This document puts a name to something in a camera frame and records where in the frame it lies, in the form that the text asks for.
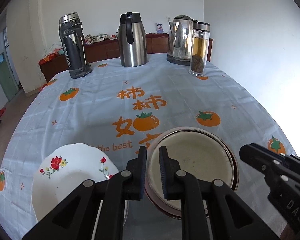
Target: floral plate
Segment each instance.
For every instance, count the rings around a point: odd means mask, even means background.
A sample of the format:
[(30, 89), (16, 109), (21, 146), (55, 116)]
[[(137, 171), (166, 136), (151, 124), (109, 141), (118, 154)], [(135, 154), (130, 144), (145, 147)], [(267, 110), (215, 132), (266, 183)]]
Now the floral plate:
[(100, 182), (118, 173), (101, 150), (83, 143), (64, 145), (46, 157), (34, 174), (32, 206), (38, 221), (86, 179)]

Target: black thermos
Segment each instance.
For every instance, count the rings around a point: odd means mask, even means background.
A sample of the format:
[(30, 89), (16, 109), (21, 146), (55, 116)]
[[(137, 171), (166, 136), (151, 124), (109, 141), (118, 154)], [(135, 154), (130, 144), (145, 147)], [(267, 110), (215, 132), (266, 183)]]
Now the black thermos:
[(71, 78), (84, 77), (90, 72), (84, 52), (84, 36), (82, 22), (77, 13), (70, 13), (59, 19), (59, 37), (69, 67)]

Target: white plate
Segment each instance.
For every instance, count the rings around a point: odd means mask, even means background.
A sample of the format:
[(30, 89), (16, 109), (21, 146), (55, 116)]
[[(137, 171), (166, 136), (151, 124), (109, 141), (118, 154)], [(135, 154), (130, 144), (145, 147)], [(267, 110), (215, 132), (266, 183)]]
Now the white plate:
[(166, 200), (162, 193), (159, 147), (166, 145), (169, 158), (197, 179), (222, 179), (228, 186), (237, 186), (237, 172), (232, 153), (215, 135), (198, 128), (178, 127), (157, 137), (147, 149), (145, 189), (150, 200), (166, 214), (180, 218), (180, 200)]
[(37, 220), (46, 216), (86, 179), (100, 182), (118, 172), (108, 156), (95, 147), (77, 143), (56, 149), (34, 174), (32, 206)]

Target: thermos label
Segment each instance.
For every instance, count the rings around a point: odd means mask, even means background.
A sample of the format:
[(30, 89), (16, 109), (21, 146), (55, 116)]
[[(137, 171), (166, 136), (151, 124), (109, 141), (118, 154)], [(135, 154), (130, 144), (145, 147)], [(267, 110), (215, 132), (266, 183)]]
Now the thermos label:
[(68, 67), (71, 67), (71, 65), (70, 65), (70, 61), (69, 61), (69, 57), (68, 57), (68, 53), (67, 53), (67, 49), (66, 49), (66, 46), (65, 46), (65, 44), (63, 44), (63, 45), (62, 45), (62, 47), (63, 47), (63, 51), (64, 51), (64, 53), (65, 53), (65, 55), (66, 55), (66, 59), (67, 59), (67, 63), (68, 63)]

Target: hand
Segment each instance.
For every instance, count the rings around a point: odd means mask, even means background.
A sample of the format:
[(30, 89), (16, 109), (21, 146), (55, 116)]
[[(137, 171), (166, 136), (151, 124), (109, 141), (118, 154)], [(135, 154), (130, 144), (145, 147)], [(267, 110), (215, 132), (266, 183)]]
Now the hand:
[(296, 238), (296, 235), (292, 228), (287, 224), (284, 230), (282, 231), (280, 235), (281, 240), (294, 240)]

